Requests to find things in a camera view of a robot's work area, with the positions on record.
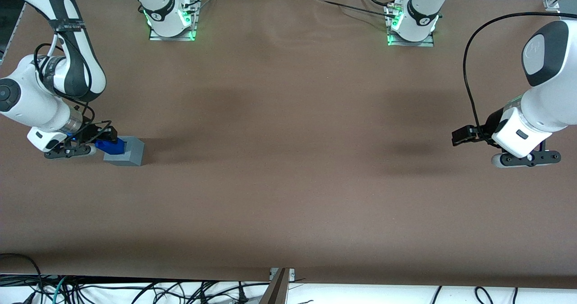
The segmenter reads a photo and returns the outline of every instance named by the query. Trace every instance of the robotic arm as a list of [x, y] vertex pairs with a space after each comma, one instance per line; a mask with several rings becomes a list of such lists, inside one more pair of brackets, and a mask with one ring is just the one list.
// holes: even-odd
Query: robotic arm
[[[0, 113], [32, 129], [28, 140], [47, 158], [88, 156], [96, 152], [94, 143], [108, 154], [124, 152], [110, 121], [104, 127], [93, 122], [87, 103], [106, 87], [105, 74], [98, 63], [80, 10], [75, 0], [25, 0], [54, 30], [48, 55], [27, 55], [16, 70], [0, 79]], [[157, 34], [172, 37], [190, 26], [190, 0], [140, 0], [149, 25]], [[65, 56], [52, 56], [56, 41]], [[63, 98], [84, 106], [92, 117], [78, 111]]]
[[523, 48], [522, 64], [532, 88], [492, 113], [481, 131], [472, 125], [454, 131], [454, 146], [479, 140], [494, 144], [505, 151], [492, 159], [501, 168], [561, 160], [544, 143], [552, 133], [577, 124], [577, 21], [539, 29]]
[[435, 30], [445, 0], [400, 0], [401, 12], [391, 29], [406, 41], [423, 41]]
[[12, 74], [0, 79], [0, 112], [31, 126], [27, 138], [47, 152], [85, 123], [62, 98], [92, 101], [104, 91], [106, 78], [75, 0], [25, 1], [49, 21], [66, 56], [24, 57]]
[[174, 37], [190, 27], [190, 0], [139, 0], [148, 25], [162, 37]]

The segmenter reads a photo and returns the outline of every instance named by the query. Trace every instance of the brown table surface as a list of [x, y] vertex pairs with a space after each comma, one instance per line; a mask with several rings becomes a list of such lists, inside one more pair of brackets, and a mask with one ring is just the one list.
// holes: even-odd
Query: brown table surface
[[[382, 18], [321, 0], [211, 0], [194, 42], [148, 41], [136, 0], [77, 1], [108, 79], [91, 105], [145, 165], [48, 161], [1, 118], [2, 252], [62, 275], [577, 287], [577, 129], [550, 138], [549, 167], [451, 146], [473, 122], [466, 41], [540, 0], [447, 0], [433, 48], [387, 46]], [[521, 49], [550, 20], [479, 35], [483, 121], [529, 88]], [[50, 39], [27, 7], [2, 76]]]

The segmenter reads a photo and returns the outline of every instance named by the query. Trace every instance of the gray block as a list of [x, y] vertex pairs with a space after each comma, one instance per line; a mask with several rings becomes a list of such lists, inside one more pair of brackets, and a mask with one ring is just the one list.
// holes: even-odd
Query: gray block
[[140, 166], [144, 154], [144, 142], [134, 136], [118, 136], [126, 143], [124, 153], [110, 155], [105, 153], [105, 162], [113, 166]]

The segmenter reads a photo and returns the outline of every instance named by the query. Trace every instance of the wire bundle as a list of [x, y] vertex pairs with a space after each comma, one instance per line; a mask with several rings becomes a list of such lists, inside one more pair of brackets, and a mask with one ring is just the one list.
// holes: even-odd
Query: wire bundle
[[[207, 303], [209, 300], [216, 298], [218, 296], [228, 296], [233, 300], [236, 300], [239, 304], [244, 304], [247, 301], [244, 295], [243, 289], [245, 287], [253, 286], [266, 286], [268, 283], [252, 283], [252, 284], [242, 284], [238, 283], [238, 286], [231, 287], [226, 290], [217, 292], [215, 294], [206, 294], [208, 290], [218, 283], [218, 281], [203, 281], [198, 289], [193, 294], [186, 295], [182, 287], [182, 283], [191, 282], [190, 280], [178, 280], [170, 287], [161, 287], [160, 283], [164, 283], [165, 280], [158, 279], [153, 281], [147, 286], [121, 286], [121, 287], [109, 287], [101, 285], [89, 285], [86, 284], [86, 277], [82, 276], [47, 276], [42, 275], [38, 265], [28, 257], [27, 255], [18, 253], [2, 253], [0, 254], [0, 259], [6, 257], [16, 257], [29, 261], [33, 266], [36, 275], [0, 275], [0, 287], [8, 286], [28, 286], [32, 289], [32, 293], [27, 299], [28, 303], [32, 302], [37, 294], [40, 296], [40, 303], [43, 303], [44, 297], [47, 296], [52, 304], [95, 304], [88, 296], [83, 292], [89, 288], [97, 288], [104, 290], [140, 290], [138, 295], [132, 300], [132, 304], [144, 295], [147, 291], [153, 291], [155, 296], [153, 298], [152, 304], [157, 304], [159, 300], [165, 296], [173, 296], [179, 298], [179, 302], [182, 304], [193, 304], [196, 300], [200, 300], [201, 304]], [[239, 298], [233, 298], [228, 293], [231, 291], [239, 290]], [[58, 296], [62, 297], [62, 300], [58, 302]]]

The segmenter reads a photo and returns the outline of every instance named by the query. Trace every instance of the white floor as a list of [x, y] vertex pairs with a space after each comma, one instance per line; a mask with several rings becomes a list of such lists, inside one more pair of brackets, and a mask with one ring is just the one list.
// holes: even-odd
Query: white floor
[[[144, 287], [147, 284], [130, 284]], [[191, 294], [200, 283], [183, 284], [186, 294]], [[222, 282], [207, 293], [214, 294], [227, 288], [237, 286], [237, 282]], [[121, 284], [107, 284], [106, 286], [122, 286]], [[373, 285], [338, 285], [338, 284], [291, 284], [288, 292], [287, 304], [303, 304], [313, 300], [311, 304], [431, 304], [436, 286], [373, 286]], [[254, 298], [264, 293], [266, 286], [245, 287], [248, 298]], [[486, 288], [494, 304], [510, 304], [513, 300], [513, 288]], [[173, 290], [181, 294], [179, 288]], [[138, 290], [101, 290], [89, 288], [83, 291], [95, 304], [129, 304], [138, 294]], [[23, 302], [31, 294], [28, 287], [0, 287], [0, 304], [14, 304]], [[152, 303], [154, 292], [148, 291], [138, 299], [136, 304]], [[238, 292], [230, 292], [237, 298]], [[39, 303], [39, 296], [33, 304]], [[489, 301], [484, 296], [481, 299], [485, 304]], [[179, 299], [168, 296], [162, 298], [159, 304], [177, 304]], [[232, 299], [221, 296], [211, 300], [212, 304], [234, 303]], [[439, 293], [437, 304], [477, 304], [474, 296], [474, 287], [445, 286]], [[537, 288], [521, 288], [517, 295], [517, 304], [575, 304], [577, 290], [550, 290]]]

